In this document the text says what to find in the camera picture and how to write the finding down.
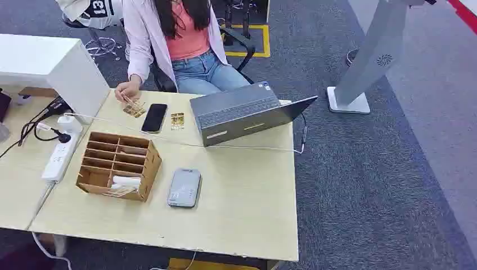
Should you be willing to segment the person's right hand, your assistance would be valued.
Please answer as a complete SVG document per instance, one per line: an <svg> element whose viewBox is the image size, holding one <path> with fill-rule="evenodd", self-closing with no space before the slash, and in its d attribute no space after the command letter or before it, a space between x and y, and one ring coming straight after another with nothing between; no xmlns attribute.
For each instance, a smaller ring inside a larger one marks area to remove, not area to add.
<svg viewBox="0 0 477 270"><path fill-rule="evenodd" d="M127 82L118 84L115 88L114 94L118 101L127 102L134 101L140 98L140 87L142 86L142 79L133 74L129 77Z"/></svg>

